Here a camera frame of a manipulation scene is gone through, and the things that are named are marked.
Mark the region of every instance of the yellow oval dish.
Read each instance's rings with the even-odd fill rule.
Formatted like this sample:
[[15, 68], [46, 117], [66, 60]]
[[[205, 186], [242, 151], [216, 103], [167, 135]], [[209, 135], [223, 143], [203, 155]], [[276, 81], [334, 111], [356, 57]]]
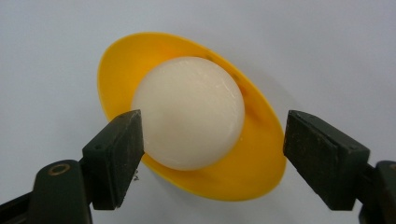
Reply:
[[98, 70], [98, 91], [107, 119], [131, 110], [134, 91], [148, 71], [182, 56], [208, 59], [233, 77], [245, 101], [240, 139], [226, 157], [200, 170], [169, 169], [148, 154], [143, 163], [179, 188], [214, 200], [243, 201], [269, 192], [279, 183], [286, 166], [283, 131], [274, 110], [236, 67], [186, 38], [139, 33], [125, 36], [106, 50]]

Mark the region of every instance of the yellow object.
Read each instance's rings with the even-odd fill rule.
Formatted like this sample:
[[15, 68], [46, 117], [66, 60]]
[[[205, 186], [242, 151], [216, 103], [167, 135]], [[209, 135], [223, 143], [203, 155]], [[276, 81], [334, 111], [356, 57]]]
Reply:
[[233, 77], [245, 101], [240, 139], [226, 157], [200, 170], [169, 169], [148, 154], [144, 155], [143, 163], [179, 188], [214, 200], [243, 201], [269, 192], [279, 183], [286, 165], [283, 131], [274, 110], [236, 67], [188, 39], [164, 33], [140, 33], [112, 44], [98, 71], [99, 97], [107, 119], [131, 110], [134, 91], [148, 71], [182, 56], [208, 59]]

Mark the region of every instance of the white surface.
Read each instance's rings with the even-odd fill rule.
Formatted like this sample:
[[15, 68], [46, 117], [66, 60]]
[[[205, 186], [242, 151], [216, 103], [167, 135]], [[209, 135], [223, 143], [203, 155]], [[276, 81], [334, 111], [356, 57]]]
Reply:
[[[105, 125], [96, 69], [116, 39], [183, 35], [242, 70], [285, 125], [289, 109], [330, 122], [396, 160], [395, 1], [0, 1], [0, 203]], [[122, 208], [94, 223], [358, 223], [331, 212], [288, 164], [274, 191], [244, 203], [190, 195], [144, 165]]]
[[233, 78], [207, 59], [179, 57], [139, 83], [132, 109], [142, 113], [145, 152], [176, 170], [197, 170], [223, 158], [242, 131], [245, 106]]

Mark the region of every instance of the white round object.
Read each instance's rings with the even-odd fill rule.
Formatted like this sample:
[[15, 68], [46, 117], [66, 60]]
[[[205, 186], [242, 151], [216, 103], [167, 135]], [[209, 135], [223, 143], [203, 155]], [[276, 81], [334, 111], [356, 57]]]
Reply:
[[197, 57], [161, 63], [141, 81], [132, 109], [142, 113], [145, 152], [176, 170], [196, 170], [223, 158], [245, 118], [236, 83], [220, 66]]

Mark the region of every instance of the white background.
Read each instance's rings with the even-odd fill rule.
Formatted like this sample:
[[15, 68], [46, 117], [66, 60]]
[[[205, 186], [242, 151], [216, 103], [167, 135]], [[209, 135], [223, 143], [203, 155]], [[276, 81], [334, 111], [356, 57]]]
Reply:
[[[105, 49], [142, 31], [185, 36], [248, 76], [285, 127], [289, 109], [314, 114], [396, 160], [396, 2], [0, 1], [0, 203], [36, 172], [81, 149], [107, 121], [96, 89]], [[123, 206], [94, 223], [358, 223], [332, 212], [288, 163], [260, 199], [191, 195], [139, 166]]]

